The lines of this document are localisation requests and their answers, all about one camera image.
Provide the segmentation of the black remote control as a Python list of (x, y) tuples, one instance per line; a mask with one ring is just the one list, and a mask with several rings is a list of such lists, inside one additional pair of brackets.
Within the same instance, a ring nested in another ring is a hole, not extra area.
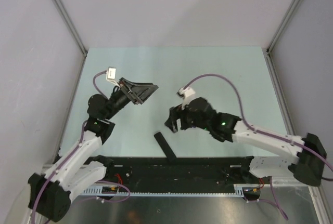
[(161, 150), (165, 154), (169, 163), (173, 163), (176, 160), (176, 155), (173, 152), (172, 148), (169, 146), (168, 142), (164, 138), (164, 135), (159, 131), (154, 134), (154, 138), (158, 145), (160, 146)]

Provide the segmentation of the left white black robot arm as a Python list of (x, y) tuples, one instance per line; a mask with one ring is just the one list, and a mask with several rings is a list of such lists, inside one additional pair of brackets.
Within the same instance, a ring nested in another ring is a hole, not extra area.
[(114, 178), (115, 170), (107, 164), (92, 161), (85, 169), (82, 165), (111, 136), (115, 127), (111, 119), (130, 102), (143, 104), (157, 89), (158, 85), (153, 83), (120, 78), (110, 97), (97, 93), (89, 98), (88, 119), (82, 124), (78, 141), (46, 172), (34, 173), (28, 180), (31, 223), (35, 223), (36, 214), (47, 221), (60, 221), (86, 188)]

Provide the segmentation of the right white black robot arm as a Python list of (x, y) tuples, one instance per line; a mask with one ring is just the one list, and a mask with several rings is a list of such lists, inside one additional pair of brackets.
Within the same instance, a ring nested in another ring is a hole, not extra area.
[(244, 143), (273, 153), (262, 161), (253, 158), (241, 168), (240, 177), (246, 183), (263, 177), (293, 176), (308, 186), (321, 185), (327, 153), (315, 134), (301, 137), (260, 130), (236, 115), (216, 111), (202, 97), (171, 107), (164, 124), (173, 133), (199, 128), (220, 142)]

